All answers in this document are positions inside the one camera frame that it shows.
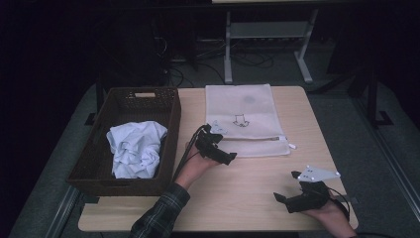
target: dark fabric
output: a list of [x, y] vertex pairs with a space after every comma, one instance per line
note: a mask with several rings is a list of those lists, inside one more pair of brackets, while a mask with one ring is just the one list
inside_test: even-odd
[[169, 237], [176, 218], [189, 198], [182, 186], [172, 183], [154, 207], [134, 223], [130, 238]]

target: black cable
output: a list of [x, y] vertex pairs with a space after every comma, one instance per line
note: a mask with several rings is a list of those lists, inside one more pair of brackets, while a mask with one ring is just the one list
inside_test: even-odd
[[172, 181], [176, 180], [176, 178], [179, 175], [179, 172], [182, 170], [183, 166], [186, 164], [186, 162], [191, 159], [191, 158], [187, 158], [189, 151], [191, 150], [192, 146], [194, 145], [195, 141], [197, 140], [198, 137], [198, 133], [204, 128], [204, 126], [200, 126], [197, 131], [195, 131], [195, 133], [192, 135], [191, 140], [189, 141], [185, 152], [181, 158], [181, 161], [178, 164], [178, 167], [176, 168], [175, 173], [173, 174], [173, 178]]
[[211, 69], [213, 69], [217, 73], [217, 75], [219, 75], [219, 77], [222, 80], [223, 84], [225, 84], [224, 78], [222, 77], [222, 75], [220, 74], [220, 72], [216, 68], [214, 68], [213, 66], [210, 66], [209, 64], [202, 63], [202, 62], [198, 62], [197, 64], [204, 65], [204, 66], [207, 66], [207, 67], [210, 67]]
[[341, 193], [337, 192], [335, 189], [332, 189], [330, 187], [328, 187], [328, 189], [334, 191], [336, 194], [338, 194], [343, 199], [343, 201], [347, 204], [347, 211], [349, 212], [349, 216], [350, 216], [350, 205], [349, 205], [349, 202], [346, 200], [346, 198]]

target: black wire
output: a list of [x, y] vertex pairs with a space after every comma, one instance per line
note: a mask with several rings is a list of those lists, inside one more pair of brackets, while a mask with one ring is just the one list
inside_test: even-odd
[[346, 198], [341, 193], [339, 193], [337, 190], [332, 189], [330, 187], [328, 187], [328, 189], [334, 191], [336, 194], [338, 194], [344, 200], [344, 202], [347, 204], [347, 211], [349, 212], [349, 216], [350, 216], [350, 205], [349, 205], [349, 202], [346, 200]]
[[220, 72], [216, 68], [214, 68], [213, 66], [210, 66], [209, 64], [202, 63], [202, 62], [198, 62], [197, 64], [204, 65], [204, 66], [207, 66], [207, 67], [210, 67], [211, 69], [213, 69], [217, 73], [217, 75], [219, 75], [220, 79], [222, 79], [223, 84], [225, 84], [224, 78], [222, 77], [222, 75], [220, 74]]
[[197, 131], [195, 131], [195, 132], [194, 132], [194, 134], [192, 135], [191, 140], [189, 141], [189, 143], [188, 143], [188, 145], [187, 145], [187, 147], [186, 147], [186, 149], [185, 149], [185, 152], [184, 152], [184, 154], [183, 154], [183, 156], [182, 156], [182, 158], [181, 158], [181, 161], [179, 162], [178, 167], [176, 168], [176, 171], [175, 171], [175, 173], [173, 174], [172, 181], [176, 180], [176, 178], [178, 177], [178, 174], [179, 174], [179, 172], [181, 171], [182, 167], [183, 167], [183, 166], [185, 165], [185, 163], [186, 163], [186, 162], [190, 159], [190, 158], [187, 158], [187, 156], [188, 156], [188, 154], [189, 154], [189, 151], [191, 150], [192, 145], [194, 145], [195, 141], [197, 140], [198, 133], [199, 133], [199, 132], [200, 132], [203, 128], [204, 128], [204, 126], [200, 126], [200, 127], [197, 129]]
[[185, 79], [186, 81], [188, 81], [189, 82], [189, 84], [191, 84], [191, 87], [195, 87], [195, 85], [194, 85], [194, 83], [191, 81], [191, 80], [189, 80], [188, 78], [186, 78], [185, 76], [184, 76], [184, 74], [182, 73], [182, 71], [181, 70], [179, 70], [179, 69], [177, 69], [177, 68], [174, 68], [174, 67], [172, 67], [171, 69], [173, 69], [173, 70], [175, 70], [175, 71], [177, 71], [178, 73], [179, 73], [179, 75], [174, 75], [174, 74], [172, 74], [173, 76], [175, 76], [175, 77], [180, 77], [181, 78], [181, 82], [176, 86], [176, 87], [179, 87], [181, 84], [182, 84], [182, 82], [183, 82], [183, 80]]

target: dark background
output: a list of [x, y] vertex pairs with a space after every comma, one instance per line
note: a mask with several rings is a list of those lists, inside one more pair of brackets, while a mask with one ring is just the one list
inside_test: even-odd
[[[95, 11], [110, 3], [113, 1], [0, 2], [0, 237], [13, 227], [78, 101], [98, 77], [106, 87], [163, 85], [162, 69], [167, 61], [155, 54], [157, 29], [169, 42], [169, 56], [181, 52], [192, 63], [195, 37], [224, 37], [225, 19], [220, 12]], [[147, 1], [122, 3], [142, 6]], [[361, 62], [373, 67], [417, 126], [418, 10], [414, 1], [327, 6], [320, 11], [312, 38], [338, 42], [330, 67], [333, 72], [346, 72]]]

